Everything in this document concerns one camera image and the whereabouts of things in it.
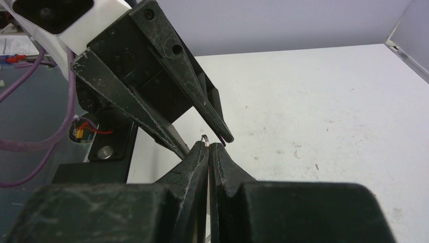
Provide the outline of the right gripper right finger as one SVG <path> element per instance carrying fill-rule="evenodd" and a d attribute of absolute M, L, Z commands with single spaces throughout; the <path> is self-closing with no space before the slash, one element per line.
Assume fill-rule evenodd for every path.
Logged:
<path fill-rule="evenodd" d="M 209 147 L 212 242 L 394 242 L 374 195 L 354 183 L 258 181 Z"/>

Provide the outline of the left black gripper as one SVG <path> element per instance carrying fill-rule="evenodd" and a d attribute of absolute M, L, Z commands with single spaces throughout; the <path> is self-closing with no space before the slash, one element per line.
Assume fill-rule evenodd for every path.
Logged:
<path fill-rule="evenodd" d="M 116 108 L 184 159 L 190 149 L 172 125 L 195 107 L 221 143 L 234 137 L 220 94 L 157 1 L 141 1 L 72 61 L 80 106 Z"/>

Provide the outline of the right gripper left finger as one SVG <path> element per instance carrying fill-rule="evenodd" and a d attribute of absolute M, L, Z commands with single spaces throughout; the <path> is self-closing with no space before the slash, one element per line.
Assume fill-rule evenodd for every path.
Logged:
<path fill-rule="evenodd" d="M 7 242 L 204 242 L 209 148 L 151 184 L 59 184 L 37 190 Z"/>

